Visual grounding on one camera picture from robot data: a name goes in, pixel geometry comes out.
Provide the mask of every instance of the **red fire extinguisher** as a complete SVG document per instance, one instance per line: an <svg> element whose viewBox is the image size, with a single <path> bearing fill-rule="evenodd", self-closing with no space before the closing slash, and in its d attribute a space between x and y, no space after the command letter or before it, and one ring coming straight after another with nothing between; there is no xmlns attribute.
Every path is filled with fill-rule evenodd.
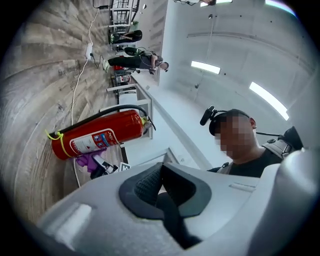
<svg viewBox="0 0 320 256"><path fill-rule="evenodd" d="M104 116L121 109L131 109ZM144 113L140 117L137 109ZM153 126L146 111L136 105L122 105L95 114L66 129L49 134L55 155L66 160L142 137Z"/></svg>

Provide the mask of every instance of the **ceiling light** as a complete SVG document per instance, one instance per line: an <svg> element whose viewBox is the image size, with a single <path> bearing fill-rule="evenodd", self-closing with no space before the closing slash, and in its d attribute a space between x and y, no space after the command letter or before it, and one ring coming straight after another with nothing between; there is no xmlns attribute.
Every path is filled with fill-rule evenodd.
<svg viewBox="0 0 320 256"><path fill-rule="evenodd" d="M198 68L198 69L210 71L210 72L216 73L218 75L219 75L220 70L221 70L221 68L218 67L218 66L212 66L212 65L201 63L201 62L198 62L198 61L192 61L191 62L191 67L195 67L195 68Z"/></svg>
<svg viewBox="0 0 320 256"><path fill-rule="evenodd" d="M222 4L222 3L232 3L233 0L216 0L216 4ZM200 7L205 7L205 6L208 6L207 3L205 2L202 2L200 4Z"/></svg>
<svg viewBox="0 0 320 256"><path fill-rule="evenodd" d="M284 11L286 11L296 17L295 12L291 8L289 8L289 6L285 5L282 2L277 2L277 1L273 1L273 0L265 0L265 4L268 6L280 8L280 9L282 9L282 10L284 10Z"/></svg>
<svg viewBox="0 0 320 256"><path fill-rule="evenodd" d="M254 91L256 94L262 97L265 101L267 101L272 107L274 107L274 109L278 111L286 121L289 119L286 107L274 96L272 96L268 91L263 89L261 86L259 86L255 82L251 83L249 89Z"/></svg>

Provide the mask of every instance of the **white cable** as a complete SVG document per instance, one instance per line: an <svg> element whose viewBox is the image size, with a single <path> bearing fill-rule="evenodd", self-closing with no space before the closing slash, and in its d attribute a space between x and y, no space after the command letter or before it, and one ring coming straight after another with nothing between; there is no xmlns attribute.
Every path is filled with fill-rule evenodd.
<svg viewBox="0 0 320 256"><path fill-rule="evenodd" d="M210 32L210 40L209 40L209 45L208 45L208 50L206 51L206 56L205 56L205 62L208 61L208 58L209 58L209 55L211 54L211 42L212 42L212 34L214 32L214 25L215 25L215 13L216 13L216 9L213 10L213 14L212 14L212 25L211 25L211 32ZM195 97L194 97L194 102L196 101L197 97L198 97L198 94L199 94L199 87L202 83L202 80L204 79L204 75L205 73L203 71L201 71L201 78L200 78L200 81L198 83L198 88L197 88L197 91L196 91L196 94L195 94Z"/></svg>
<svg viewBox="0 0 320 256"><path fill-rule="evenodd" d="M90 31L91 31L92 24L95 22L95 20L96 20L96 18L97 18L97 16L98 16L99 10L100 10L100 9L98 9L98 11L96 12L96 15L95 15L93 21L91 21L91 24L90 24L90 27L89 27L89 39L90 39L90 42L91 42L92 46L94 45L94 43L92 42L91 35L90 35ZM77 79L77 81L76 81L76 84L75 84L75 87L74 87L74 90L73 90L72 105L71 105L71 125L74 124L74 105L75 105L76 90L77 90L77 87L78 87L78 84L79 84L80 77L81 77L81 75L83 74L83 72L85 71L85 67L86 67L88 61L89 61L89 59L87 58L85 64L83 65L82 71L81 71L81 73L80 73L79 76L78 76L78 79ZM78 187L80 188L81 185L80 185L79 178L78 178L78 174L77 174L77 170L76 170L76 159L75 159L75 158L73 158L73 171L74 171L74 175L75 175L75 178L76 178L76 182L77 182L77 184L78 184Z"/></svg>

